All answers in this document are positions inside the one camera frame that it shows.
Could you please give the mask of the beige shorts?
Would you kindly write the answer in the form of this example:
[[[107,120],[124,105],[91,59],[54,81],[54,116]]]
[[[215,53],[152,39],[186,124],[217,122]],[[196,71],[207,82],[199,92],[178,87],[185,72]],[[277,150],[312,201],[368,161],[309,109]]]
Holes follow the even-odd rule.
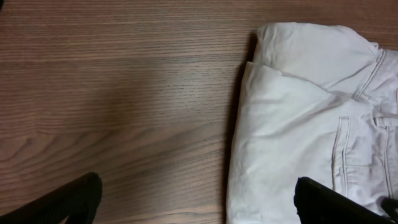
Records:
[[[246,64],[228,175],[228,223],[298,223],[309,177],[383,215],[397,198],[397,52],[345,26],[260,27]]]

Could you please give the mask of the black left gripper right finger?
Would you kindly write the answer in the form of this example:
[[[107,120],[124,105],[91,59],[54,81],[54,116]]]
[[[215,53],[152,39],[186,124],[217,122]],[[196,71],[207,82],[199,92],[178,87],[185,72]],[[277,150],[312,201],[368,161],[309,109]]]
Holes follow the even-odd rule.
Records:
[[[394,224],[395,200],[384,198],[378,215],[309,177],[295,186],[294,205],[302,224]]]

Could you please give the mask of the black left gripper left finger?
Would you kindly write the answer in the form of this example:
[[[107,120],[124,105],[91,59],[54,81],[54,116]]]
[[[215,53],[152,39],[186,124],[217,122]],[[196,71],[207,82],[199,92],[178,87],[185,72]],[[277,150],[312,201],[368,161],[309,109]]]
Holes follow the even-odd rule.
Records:
[[[1,224],[92,224],[102,198],[103,184],[89,172],[21,208],[1,216]]]

